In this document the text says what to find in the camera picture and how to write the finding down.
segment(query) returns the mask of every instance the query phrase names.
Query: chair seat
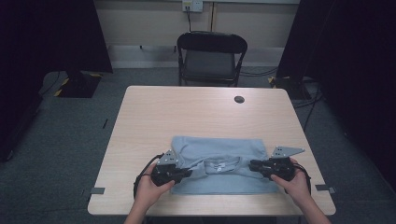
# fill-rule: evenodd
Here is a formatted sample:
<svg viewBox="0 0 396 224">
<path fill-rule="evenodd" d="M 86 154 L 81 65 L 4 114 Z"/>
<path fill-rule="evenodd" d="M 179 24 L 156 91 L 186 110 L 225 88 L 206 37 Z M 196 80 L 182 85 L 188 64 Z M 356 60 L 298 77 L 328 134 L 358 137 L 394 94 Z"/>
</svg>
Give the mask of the chair seat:
<svg viewBox="0 0 396 224">
<path fill-rule="evenodd" d="M 235 78 L 234 54 L 187 50 L 183 77 L 233 79 Z"/>
</svg>

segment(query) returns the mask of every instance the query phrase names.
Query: person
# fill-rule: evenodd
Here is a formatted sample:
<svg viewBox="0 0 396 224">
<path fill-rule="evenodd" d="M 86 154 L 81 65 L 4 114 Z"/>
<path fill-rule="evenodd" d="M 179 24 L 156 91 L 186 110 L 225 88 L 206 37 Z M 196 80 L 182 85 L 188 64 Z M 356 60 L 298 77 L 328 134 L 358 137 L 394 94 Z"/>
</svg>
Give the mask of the person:
<svg viewBox="0 0 396 224">
<path fill-rule="evenodd" d="M 141 224 L 149 208 L 154 205 L 163 193 L 168 191 L 175 185 L 175 181 L 157 187 L 150 178 L 150 174 L 155 164 L 151 164 L 146 174 L 140 179 L 137 193 L 128 217 L 124 224 Z M 293 202 L 301 209 L 306 220 L 310 224 L 327 224 L 331 223 L 329 219 L 323 214 L 314 199 L 311 197 L 308 186 L 306 185 L 306 177 L 304 172 L 296 169 L 295 177 L 291 181 L 286 181 L 279 176 L 271 175 L 271 178 L 279 186 L 284 188 Z"/>
</svg>

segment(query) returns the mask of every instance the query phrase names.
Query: folded shirt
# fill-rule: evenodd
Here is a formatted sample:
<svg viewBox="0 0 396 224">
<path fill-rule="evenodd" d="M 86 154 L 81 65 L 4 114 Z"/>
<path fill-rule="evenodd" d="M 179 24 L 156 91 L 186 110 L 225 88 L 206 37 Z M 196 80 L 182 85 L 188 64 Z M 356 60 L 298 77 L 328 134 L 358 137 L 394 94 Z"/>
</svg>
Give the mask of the folded shirt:
<svg viewBox="0 0 396 224">
<path fill-rule="evenodd" d="M 190 177 L 172 187 L 175 194 L 261 194 L 276 192 L 273 181 L 249 170 L 251 160 L 268 160 L 261 139 L 175 136 L 177 168 Z"/>
</svg>

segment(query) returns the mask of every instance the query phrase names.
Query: forearm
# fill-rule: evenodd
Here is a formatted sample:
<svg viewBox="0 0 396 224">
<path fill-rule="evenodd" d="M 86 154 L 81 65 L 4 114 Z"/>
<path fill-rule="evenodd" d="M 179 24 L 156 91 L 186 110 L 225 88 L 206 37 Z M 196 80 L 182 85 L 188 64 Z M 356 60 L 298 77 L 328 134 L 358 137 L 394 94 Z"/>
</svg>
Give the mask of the forearm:
<svg viewBox="0 0 396 224">
<path fill-rule="evenodd" d="M 309 198 L 305 202 L 298 204 L 298 206 L 304 213 L 306 221 L 309 224 L 331 223 L 312 198 Z"/>
<path fill-rule="evenodd" d="M 124 224 L 141 224 L 147 211 L 148 209 L 134 204 L 128 217 L 125 219 Z"/>
</svg>

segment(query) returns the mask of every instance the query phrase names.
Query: table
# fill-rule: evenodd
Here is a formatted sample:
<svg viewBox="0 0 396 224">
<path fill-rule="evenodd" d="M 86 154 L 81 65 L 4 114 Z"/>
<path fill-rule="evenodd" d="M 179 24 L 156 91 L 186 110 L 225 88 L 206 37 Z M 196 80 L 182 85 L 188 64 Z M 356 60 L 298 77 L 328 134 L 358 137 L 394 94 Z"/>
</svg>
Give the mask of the table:
<svg viewBox="0 0 396 224">
<path fill-rule="evenodd" d="M 245 102 L 238 104 L 235 96 Z M 275 146 L 303 147 L 294 156 L 312 177 L 324 180 L 289 96 L 283 90 L 213 87 L 131 86 L 123 99 L 88 211 L 127 215 L 134 202 L 136 176 L 155 155 L 170 148 L 172 137 L 260 138 L 270 155 Z M 326 215 L 335 213 L 329 191 L 312 188 Z M 173 195 L 166 192 L 149 216 L 292 216 L 300 215 L 283 189 L 262 195 Z"/>
</svg>

